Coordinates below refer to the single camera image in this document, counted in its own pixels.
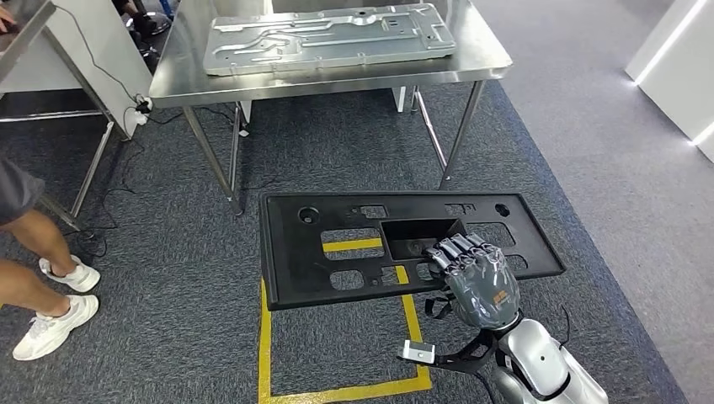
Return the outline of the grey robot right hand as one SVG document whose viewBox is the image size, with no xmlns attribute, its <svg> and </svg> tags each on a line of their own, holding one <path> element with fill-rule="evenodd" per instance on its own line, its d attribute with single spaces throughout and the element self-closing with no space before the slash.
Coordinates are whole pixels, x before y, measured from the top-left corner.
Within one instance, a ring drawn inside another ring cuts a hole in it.
<svg viewBox="0 0 714 404">
<path fill-rule="evenodd" d="M 520 314 L 520 289 L 500 247 L 475 232 L 424 249 L 440 270 L 453 312 L 467 325 L 502 330 Z"/>
</svg>

